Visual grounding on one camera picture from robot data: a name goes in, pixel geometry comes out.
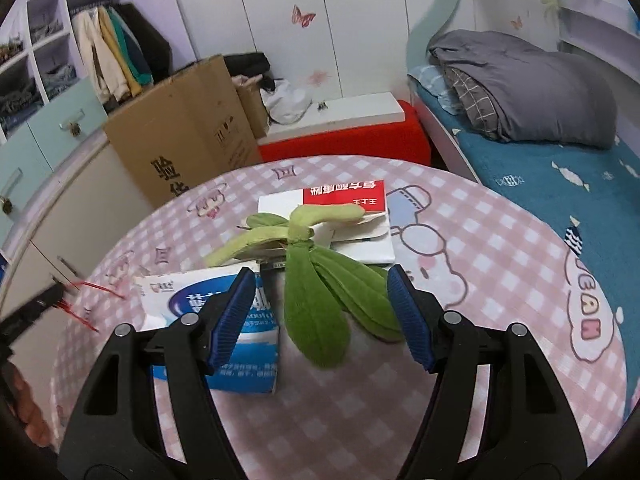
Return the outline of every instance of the green plush toy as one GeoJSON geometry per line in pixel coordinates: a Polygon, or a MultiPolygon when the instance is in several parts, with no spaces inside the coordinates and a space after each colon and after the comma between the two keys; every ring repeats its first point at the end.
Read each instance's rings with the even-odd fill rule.
{"type": "Polygon", "coordinates": [[[335,367],[344,359],[350,329],[343,310],[375,337],[402,340],[398,320],[386,297],[386,270],[367,267],[343,254],[316,246],[311,228],[322,222],[354,222],[359,205],[301,205],[290,220],[258,213],[246,220],[250,230],[205,258],[217,267],[256,246],[287,246],[284,322],[289,337],[315,365],[335,367]]]}

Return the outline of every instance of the gray blanket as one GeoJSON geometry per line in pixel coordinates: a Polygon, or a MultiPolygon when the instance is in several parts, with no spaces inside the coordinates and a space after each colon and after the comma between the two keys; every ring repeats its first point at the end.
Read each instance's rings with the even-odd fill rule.
{"type": "Polygon", "coordinates": [[[469,74],[486,88],[501,137],[612,146],[616,102],[588,60],[493,31],[453,30],[430,52],[443,66],[469,74]]]}

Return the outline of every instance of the red stool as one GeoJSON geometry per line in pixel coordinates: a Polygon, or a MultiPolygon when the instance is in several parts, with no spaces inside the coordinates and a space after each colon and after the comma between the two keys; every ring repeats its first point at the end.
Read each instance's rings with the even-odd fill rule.
{"type": "Polygon", "coordinates": [[[265,162],[315,155],[369,155],[431,165],[431,147],[414,108],[398,101],[404,122],[325,132],[260,146],[265,162]]]}

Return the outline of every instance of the pink gingham tablecloth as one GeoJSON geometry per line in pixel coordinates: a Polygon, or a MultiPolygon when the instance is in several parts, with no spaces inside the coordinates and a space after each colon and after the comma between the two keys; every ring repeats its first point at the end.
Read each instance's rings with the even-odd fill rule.
{"type": "MultiPolygon", "coordinates": [[[[588,459],[622,425],[625,355],[596,279],[548,227],[493,191],[454,174],[399,160],[317,156],[224,174],[155,211],[107,254],[89,281],[127,300],[84,288],[76,312],[100,330],[70,323],[52,379],[56,434],[62,437],[82,384],[114,327],[142,326],[132,277],[203,266],[203,257],[238,234],[261,195],[338,182],[384,180],[396,259],[417,288],[474,323],[526,324],[566,393],[588,459]]],[[[272,306],[282,310],[279,299],[272,306]]],[[[414,440],[434,377],[404,344],[387,345],[352,326],[348,357],[335,370],[314,368],[280,337],[276,393],[213,391],[242,467],[260,480],[394,478],[414,440]]],[[[488,387],[481,367],[461,460],[479,445],[488,387]]],[[[184,459],[166,383],[156,380],[169,455],[184,459]]]]}

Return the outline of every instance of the teal curved trim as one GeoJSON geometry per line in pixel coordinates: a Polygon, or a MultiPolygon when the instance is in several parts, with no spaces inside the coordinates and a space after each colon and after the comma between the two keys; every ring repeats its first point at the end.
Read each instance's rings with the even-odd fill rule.
{"type": "Polygon", "coordinates": [[[460,0],[434,0],[420,22],[409,33],[406,42],[406,68],[425,63],[427,47],[431,38],[444,27],[449,18],[456,12],[460,0]]]}

